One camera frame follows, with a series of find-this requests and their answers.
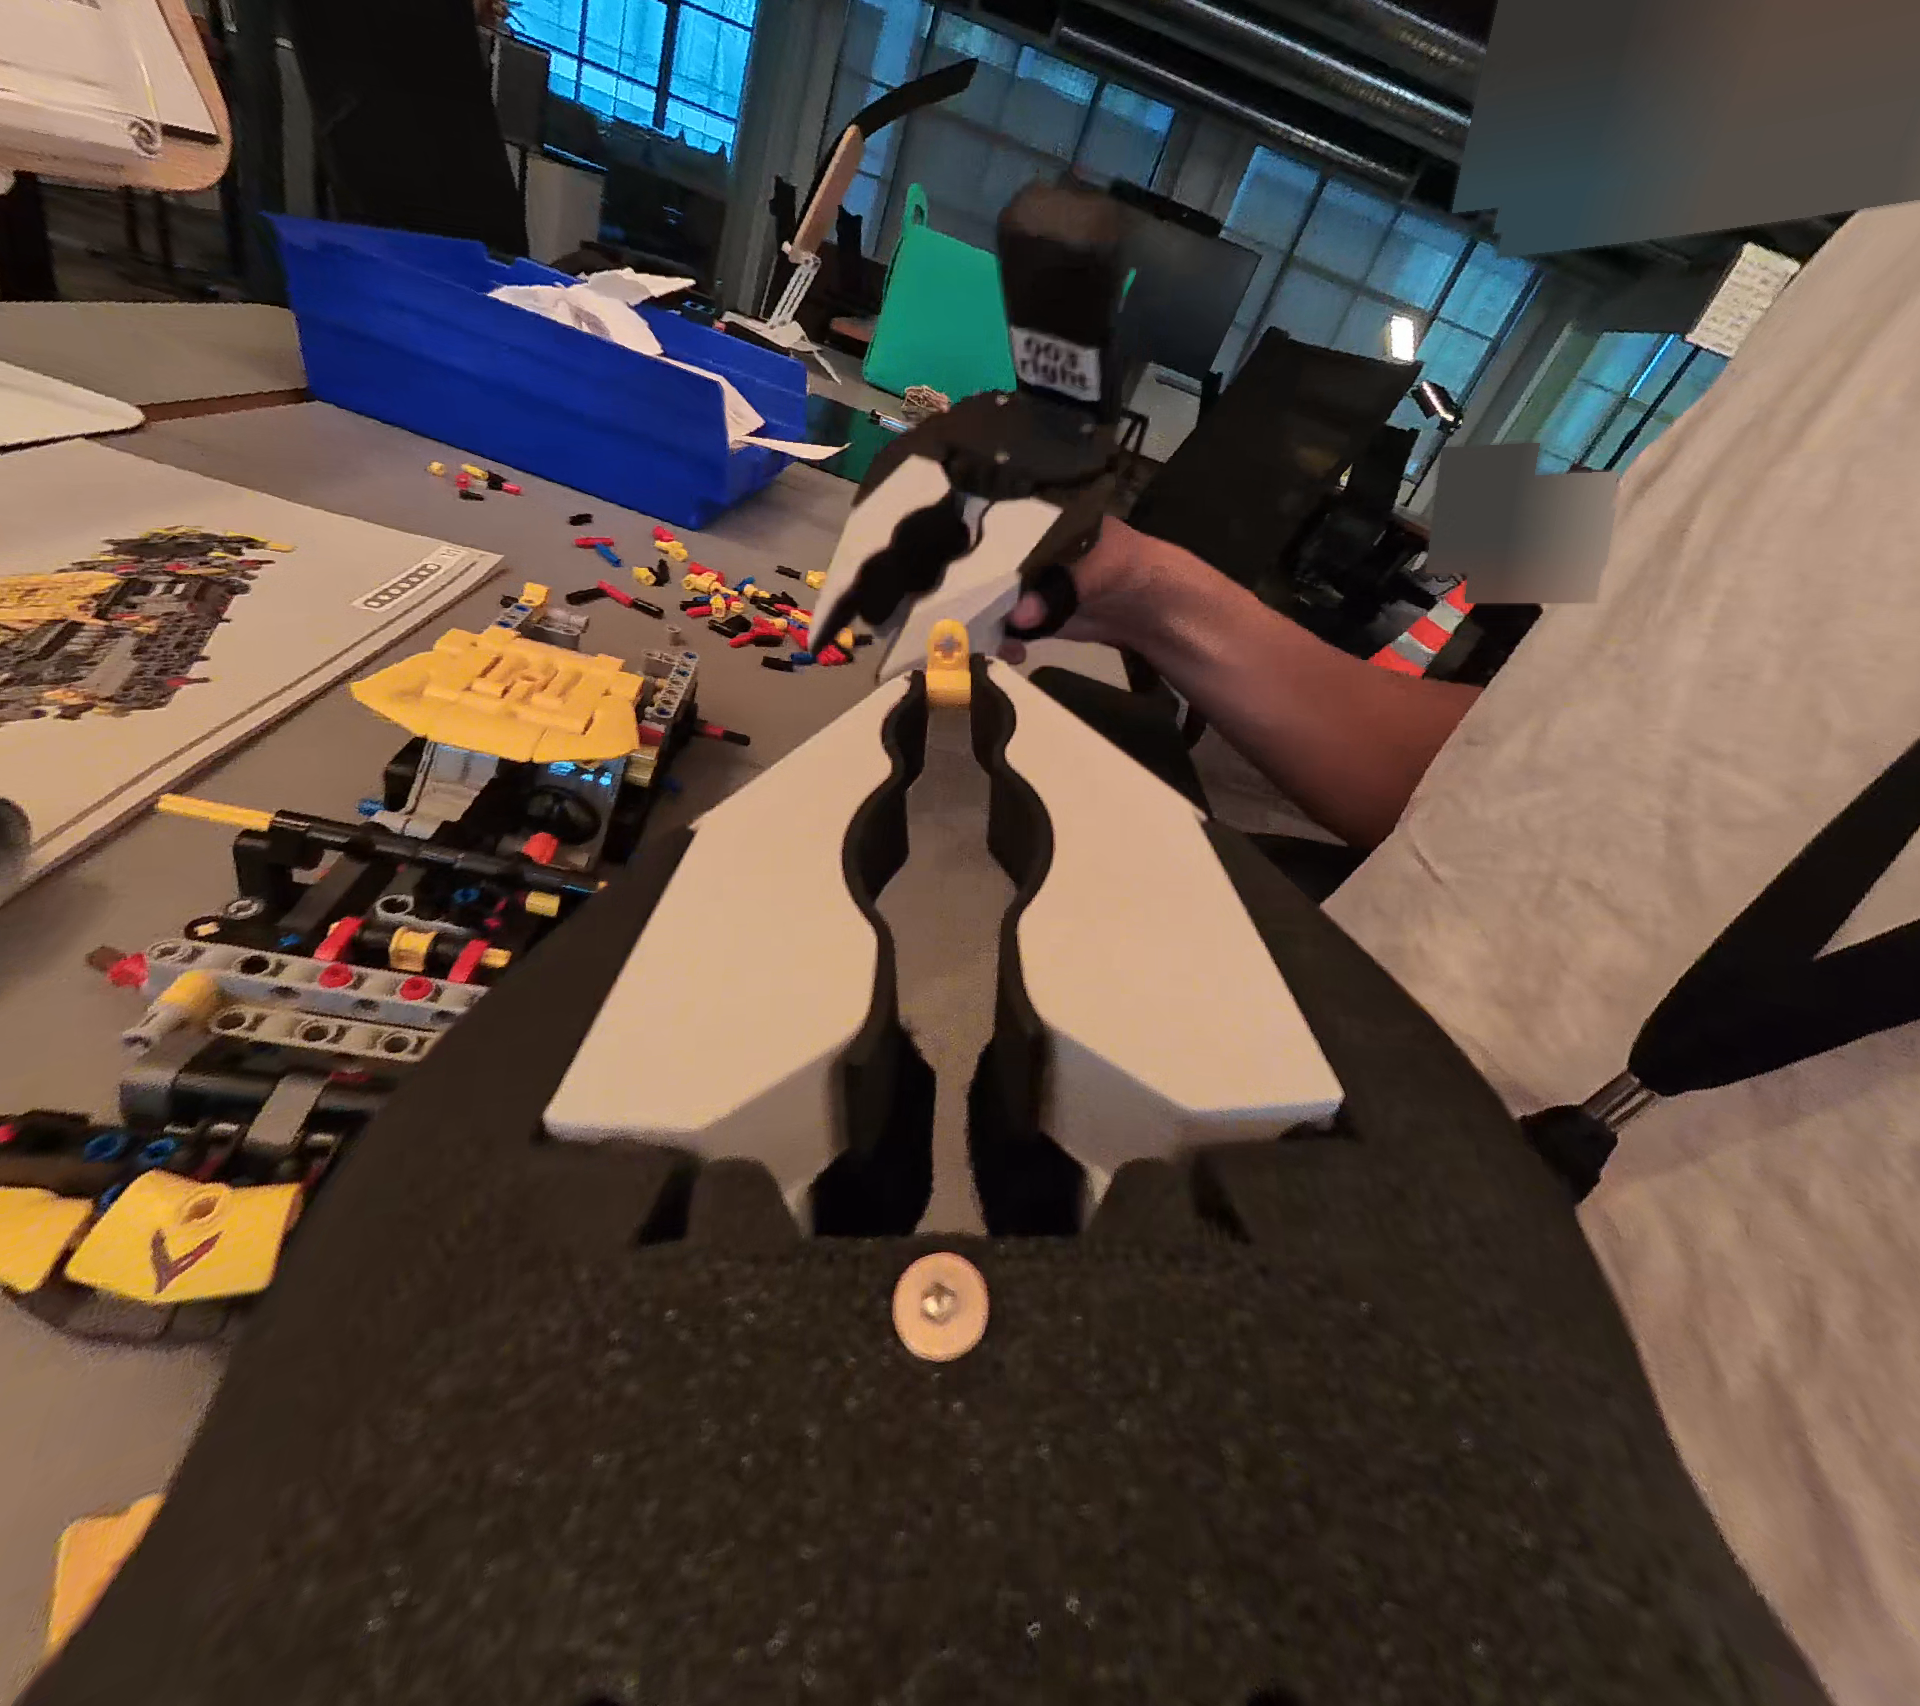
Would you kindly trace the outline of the grey desk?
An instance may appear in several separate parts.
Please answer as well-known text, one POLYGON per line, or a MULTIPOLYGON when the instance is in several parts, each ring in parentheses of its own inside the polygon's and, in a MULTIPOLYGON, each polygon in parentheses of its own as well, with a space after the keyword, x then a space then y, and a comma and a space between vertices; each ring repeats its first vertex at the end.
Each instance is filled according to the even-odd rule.
MULTIPOLYGON (((613 547, 636 539, 659 508, 612 510, 592 497, 533 479, 522 493, 456 502, 427 462, 491 462, 468 444, 430 444, 328 402, 176 415, 130 439, 139 455, 194 471, 317 510, 367 519, 430 541, 486 547, 506 570, 468 594, 452 623, 484 615, 521 583, 580 588, 592 570, 571 549, 572 510, 589 510, 613 547)), ((850 510, 851 487, 821 471, 788 468, 744 508, 692 539, 725 573, 826 567, 850 510)), ((658 832, 708 805, 794 751, 851 708, 871 672, 781 676, 721 652, 701 670, 701 708, 749 733, 744 749, 692 742, 668 777, 658 832)), ((985 783, 967 733, 938 714, 924 780, 910 799, 910 858, 887 893, 902 960, 905 1018, 938 1074, 936 1184, 926 1219, 938 1229, 979 1223, 962 1145, 962 1088, 988 1030, 994 976, 988 937, 1006 880, 984 846, 985 783)), ((392 730, 347 690, 296 709, 192 785, 247 805, 293 805, 346 818, 372 793, 392 751, 392 730)), ((86 965, 96 947, 130 950, 228 900, 230 834, 143 816, 5 904, 5 1111, 108 1114, 116 1104, 116 1033, 127 992, 86 965)), ((5 1490, 1 1490, 1 1695, 29 1683, 43 1650, 46 1606, 59 1531, 94 1512, 162 1490, 198 1427, 228 1357, 222 1345, 103 1345, 68 1339, 5 1302, 5 1490)))

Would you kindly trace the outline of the person's right hand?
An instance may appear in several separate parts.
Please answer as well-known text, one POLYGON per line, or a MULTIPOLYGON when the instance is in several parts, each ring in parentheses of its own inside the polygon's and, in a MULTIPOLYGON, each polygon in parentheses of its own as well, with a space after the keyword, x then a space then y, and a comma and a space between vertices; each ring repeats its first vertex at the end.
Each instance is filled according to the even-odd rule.
POLYGON ((1106 643, 1183 689, 1224 580, 1183 547, 1104 519, 1085 551, 1052 559, 1019 585, 995 643, 1002 663, 1022 663, 1032 643, 1066 636, 1106 643))

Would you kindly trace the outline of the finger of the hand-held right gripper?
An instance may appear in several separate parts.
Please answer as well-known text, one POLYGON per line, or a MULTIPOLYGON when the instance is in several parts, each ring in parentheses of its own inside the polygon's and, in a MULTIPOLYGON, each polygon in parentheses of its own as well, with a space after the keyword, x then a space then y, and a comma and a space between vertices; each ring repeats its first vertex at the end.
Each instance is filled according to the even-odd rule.
POLYGON ((816 652, 860 627, 881 657, 924 657, 938 598, 967 555, 967 455, 899 450, 876 462, 818 585, 808 640, 816 652))
POLYGON ((964 629, 970 652, 991 652, 1006 615, 1019 598, 1019 568, 1061 515, 1063 507, 1049 498, 964 504, 960 555, 877 627, 874 682, 883 684, 924 666, 930 631, 943 619, 964 629))

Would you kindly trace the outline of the black monitor screen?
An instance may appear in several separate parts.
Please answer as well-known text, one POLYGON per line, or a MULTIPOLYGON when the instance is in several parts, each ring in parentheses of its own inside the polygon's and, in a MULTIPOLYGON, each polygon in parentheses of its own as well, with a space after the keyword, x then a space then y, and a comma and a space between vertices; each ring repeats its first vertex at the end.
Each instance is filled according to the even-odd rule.
POLYGON ((522 198, 473 9, 283 0, 331 219, 522 251, 522 198))

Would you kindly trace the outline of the toy car chassis model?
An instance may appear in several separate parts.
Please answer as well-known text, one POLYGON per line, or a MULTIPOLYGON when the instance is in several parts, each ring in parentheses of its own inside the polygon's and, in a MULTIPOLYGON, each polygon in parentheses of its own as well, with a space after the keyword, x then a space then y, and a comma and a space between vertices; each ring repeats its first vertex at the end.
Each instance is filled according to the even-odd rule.
POLYGON ((350 821, 166 793, 234 894, 96 968, 137 992, 116 1108, 1 1128, 1 1288, 90 1339, 218 1337, 390 1096, 632 856, 703 723, 698 655, 586 645, 522 588, 350 687, 404 733, 350 821))

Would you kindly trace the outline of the green tote bag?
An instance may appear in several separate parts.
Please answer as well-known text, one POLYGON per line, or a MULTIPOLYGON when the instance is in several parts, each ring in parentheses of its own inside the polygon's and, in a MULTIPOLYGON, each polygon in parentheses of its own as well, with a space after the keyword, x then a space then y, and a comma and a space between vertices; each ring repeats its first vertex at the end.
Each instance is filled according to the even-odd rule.
POLYGON ((912 181, 860 360, 866 384, 893 395, 924 387, 952 402, 1012 393, 1014 360, 1001 287, 995 251, 936 229, 924 187, 912 181))

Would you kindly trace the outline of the blue plastic bin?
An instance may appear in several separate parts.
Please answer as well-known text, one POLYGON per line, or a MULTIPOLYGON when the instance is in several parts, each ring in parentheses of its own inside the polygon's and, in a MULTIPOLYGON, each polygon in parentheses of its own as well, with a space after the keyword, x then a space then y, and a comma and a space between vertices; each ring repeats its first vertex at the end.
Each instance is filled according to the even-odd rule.
POLYGON ((648 352, 526 299, 582 285, 478 240, 287 213, 268 225, 325 402, 684 528, 827 455, 805 436, 799 361, 676 309, 616 309, 653 334, 648 352))

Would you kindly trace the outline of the large black wall screen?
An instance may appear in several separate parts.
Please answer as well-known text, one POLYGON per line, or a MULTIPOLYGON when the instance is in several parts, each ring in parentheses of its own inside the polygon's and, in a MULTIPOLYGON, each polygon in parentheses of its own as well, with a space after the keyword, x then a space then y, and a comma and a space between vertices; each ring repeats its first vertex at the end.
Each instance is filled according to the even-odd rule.
POLYGON ((1121 213, 1123 259, 1133 269, 1116 327, 1121 366, 1207 378, 1259 271, 1259 251, 1136 207, 1121 213))

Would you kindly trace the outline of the crumpled white paper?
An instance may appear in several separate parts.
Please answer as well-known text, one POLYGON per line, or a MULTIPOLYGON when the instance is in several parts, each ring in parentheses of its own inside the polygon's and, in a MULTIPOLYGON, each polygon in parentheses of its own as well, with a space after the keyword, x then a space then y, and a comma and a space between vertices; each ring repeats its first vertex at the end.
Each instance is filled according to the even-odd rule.
POLYGON ((659 348, 653 327, 648 327, 648 319, 642 319, 637 309, 648 301, 661 299, 665 295, 686 292, 692 285, 695 280, 684 275, 613 269, 595 271, 582 279, 568 279, 563 283, 499 285, 488 291, 488 299, 541 313, 562 327, 577 329, 612 345, 708 378, 725 397, 725 430, 731 450, 740 445, 756 445, 799 459, 803 462, 826 462, 827 459, 844 454, 850 449, 846 444, 812 444, 769 436, 763 415, 728 378, 695 366, 684 358, 673 358, 659 348))

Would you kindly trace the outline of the person's right forearm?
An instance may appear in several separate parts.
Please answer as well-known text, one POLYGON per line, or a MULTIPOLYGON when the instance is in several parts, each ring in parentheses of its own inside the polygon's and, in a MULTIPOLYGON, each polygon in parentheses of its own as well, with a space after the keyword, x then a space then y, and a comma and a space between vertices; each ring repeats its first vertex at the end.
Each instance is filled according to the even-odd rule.
POLYGON ((1379 846, 1481 690, 1343 655, 1205 562, 1145 541, 1128 647, 1348 846, 1379 846))

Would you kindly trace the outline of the open instruction booklet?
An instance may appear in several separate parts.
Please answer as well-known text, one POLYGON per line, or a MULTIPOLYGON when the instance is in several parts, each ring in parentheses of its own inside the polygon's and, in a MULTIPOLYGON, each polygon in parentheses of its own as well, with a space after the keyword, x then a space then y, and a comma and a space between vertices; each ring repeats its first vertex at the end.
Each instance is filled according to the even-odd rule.
POLYGON ((504 568, 83 441, 5 454, 1 535, 5 898, 504 568))

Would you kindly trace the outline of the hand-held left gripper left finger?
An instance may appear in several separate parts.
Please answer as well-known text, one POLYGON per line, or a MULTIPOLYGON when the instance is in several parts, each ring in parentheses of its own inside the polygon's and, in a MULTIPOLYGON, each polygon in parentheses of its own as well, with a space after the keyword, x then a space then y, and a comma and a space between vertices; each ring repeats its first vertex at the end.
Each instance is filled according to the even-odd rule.
POLYGON ((902 1038, 877 900, 906 858, 924 724, 924 673, 893 676, 690 826, 546 1138, 749 1160, 784 1200, 874 1150, 902 1038))

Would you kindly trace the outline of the scattered small toy pins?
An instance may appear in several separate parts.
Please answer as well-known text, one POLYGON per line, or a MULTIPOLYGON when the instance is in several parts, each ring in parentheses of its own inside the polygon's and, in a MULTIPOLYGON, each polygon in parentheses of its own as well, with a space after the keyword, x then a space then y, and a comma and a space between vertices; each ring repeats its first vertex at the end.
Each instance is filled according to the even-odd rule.
POLYGON ((836 629, 816 622, 797 588, 818 589, 821 568, 776 567, 773 585, 754 573, 727 573, 692 557, 686 538, 668 523, 648 533, 650 559, 629 564, 619 541, 606 535, 592 510, 568 515, 571 545, 596 562, 596 573, 580 588, 554 593, 526 585, 499 604, 499 627, 521 637, 580 649, 588 616, 616 606, 637 619, 666 623, 666 612, 701 623, 728 652, 760 652, 766 670, 799 672, 812 663, 840 666, 876 645, 876 636, 851 623, 836 629))

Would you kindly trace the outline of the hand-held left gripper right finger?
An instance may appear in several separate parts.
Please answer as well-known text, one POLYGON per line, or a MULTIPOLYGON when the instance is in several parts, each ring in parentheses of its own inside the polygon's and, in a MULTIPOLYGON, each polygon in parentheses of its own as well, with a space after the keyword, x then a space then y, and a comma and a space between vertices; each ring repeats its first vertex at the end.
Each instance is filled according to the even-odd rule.
POLYGON ((995 660, 971 663, 1012 900, 970 1088, 979 1184, 1316 1133, 1343 1104, 1205 808, 995 660))

